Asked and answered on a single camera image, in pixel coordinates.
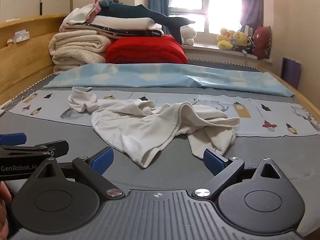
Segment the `person's left hand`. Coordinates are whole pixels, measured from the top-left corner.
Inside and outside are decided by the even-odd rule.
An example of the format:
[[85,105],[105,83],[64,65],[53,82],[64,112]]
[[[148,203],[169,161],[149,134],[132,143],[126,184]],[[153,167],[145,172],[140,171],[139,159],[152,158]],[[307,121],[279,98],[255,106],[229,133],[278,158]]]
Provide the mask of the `person's left hand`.
[[9,228],[7,220],[7,211],[5,205],[11,202],[11,194],[3,181],[0,187],[0,239],[6,240]]

